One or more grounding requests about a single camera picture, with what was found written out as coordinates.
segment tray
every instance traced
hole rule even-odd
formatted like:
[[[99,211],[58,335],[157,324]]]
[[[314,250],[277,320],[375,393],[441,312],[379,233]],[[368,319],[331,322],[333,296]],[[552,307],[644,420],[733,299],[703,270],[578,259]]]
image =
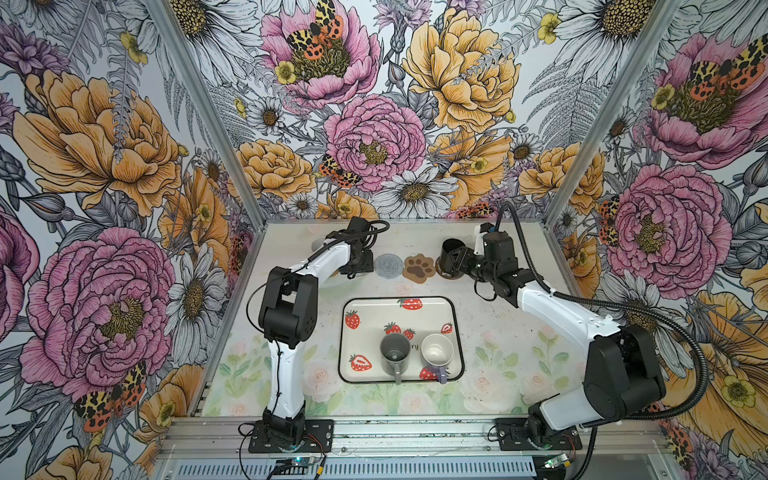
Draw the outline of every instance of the tray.
[[[347,313],[356,312],[356,316]],[[443,333],[453,343],[453,359],[448,364],[448,381],[458,380],[464,374],[464,355],[458,337],[458,324],[453,303],[443,296],[419,298],[355,298],[342,311],[339,376],[347,383],[394,383],[395,377],[382,367],[384,359],[379,343],[386,335],[385,327],[410,336],[411,353],[408,367],[402,374],[403,382],[436,382],[419,376],[428,366],[419,348],[430,333]],[[353,368],[352,360],[358,357]]]

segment mug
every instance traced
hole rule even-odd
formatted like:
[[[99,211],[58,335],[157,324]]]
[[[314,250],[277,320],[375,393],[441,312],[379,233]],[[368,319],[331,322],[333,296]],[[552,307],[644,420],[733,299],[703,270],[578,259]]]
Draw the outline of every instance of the mug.
[[[440,383],[448,382],[448,373],[445,367],[453,359],[453,343],[450,338],[442,333],[427,335],[422,342],[422,357],[437,371]]]
[[[402,381],[402,373],[408,366],[408,354],[411,352],[411,341],[402,333],[384,335],[379,344],[384,357],[384,371],[395,376],[395,384]]]

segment floral wallpaper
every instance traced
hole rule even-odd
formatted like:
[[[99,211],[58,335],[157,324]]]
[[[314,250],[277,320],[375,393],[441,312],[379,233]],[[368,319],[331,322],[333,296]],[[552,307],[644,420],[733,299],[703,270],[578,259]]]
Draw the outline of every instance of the floral wallpaper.
[[[585,296],[656,310],[707,354],[707,394],[661,423],[692,479],[768,478],[768,25],[758,3],[680,7],[582,178],[582,190],[599,184],[596,202],[577,190],[554,225]],[[667,384],[652,409],[680,404],[696,382],[690,348],[650,318],[600,313],[652,333]]]
[[[253,241],[140,6],[0,2],[4,478],[150,477]]]
[[[147,1],[130,31],[165,57]],[[654,0],[170,5],[265,216],[372,219],[543,217]]]

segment metal post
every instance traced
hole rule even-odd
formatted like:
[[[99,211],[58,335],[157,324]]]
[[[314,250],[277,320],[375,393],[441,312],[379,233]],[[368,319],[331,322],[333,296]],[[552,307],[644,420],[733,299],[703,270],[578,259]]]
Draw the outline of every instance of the metal post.
[[[560,213],[565,208],[571,195],[578,187],[581,177],[589,168],[592,158],[598,152],[605,132],[613,124],[621,110],[621,102],[630,94],[630,88],[637,82],[640,73],[645,68],[650,53],[658,47],[659,39],[664,31],[669,28],[680,4],[680,0],[658,0],[651,11],[647,24],[635,42],[635,46],[627,59],[627,64],[618,72],[616,81],[611,91],[600,106],[597,117],[587,137],[581,142],[574,163],[563,183],[555,194],[552,203],[545,214],[547,228],[552,228]]]
[[[179,79],[183,78],[184,86],[187,87],[192,101],[197,106],[197,111],[214,141],[214,146],[221,155],[224,167],[232,177],[235,188],[240,192],[240,199],[243,201],[248,216],[257,229],[262,230],[264,215],[259,208],[256,197],[251,193],[250,184],[245,178],[240,162],[235,157],[229,135],[227,135],[216,105],[210,97],[203,75],[195,67],[196,62],[192,57],[184,32],[181,31],[174,10],[167,0],[153,0],[152,2],[145,2],[145,5],[157,26],[163,43],[174,59],[177,76]]]

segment floral tablecloth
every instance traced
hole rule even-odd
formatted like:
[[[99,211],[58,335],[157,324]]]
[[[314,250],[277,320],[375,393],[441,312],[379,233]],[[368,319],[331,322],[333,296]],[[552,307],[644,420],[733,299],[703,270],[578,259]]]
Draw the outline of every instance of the floral tablecloth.
[[[245,298],[264,282],[274,266],[298,263],[311,254],[313,240],[340,227],[338,223],[269,225]],[[436,260],[443,240],[454,237],[472,245],[473,227],[473,223],[393,223],[389,232],[379,235],[373,253],[375,258],[386,253],[399,257],[404,262],[400,268],[405,276],[394,277],[398,260],[387,256],[387,262],[377,263],[376,272],[354,280],[336,276],[320,288],[317,326],[304,356],[302,387],[307,415],[523,413],[532,403],[581,382],[586,355],[576,346],[503,300],[480,299],[466,276],[446,280],[431,271],[434,263],[430,260]],[[538,271],[558,290],[566,290],[541,226],[524,223],[523,227]],[[509,224],[506,230],[514,229]],[[487,284],[479,285],[478,290],[492,296]],[[261,295],[257,293],[251,303],[254,319]],[[430,295],[445,296],[455,305],[466,364],[462,378],[447,385],[434,382],[400,386],[353,385],[339,378],[339,331],[344,321],[342,308],[348,300]],[[270,397],[270,368],[266,340],[248,323],[243,301],[203,416],[261,415]]]

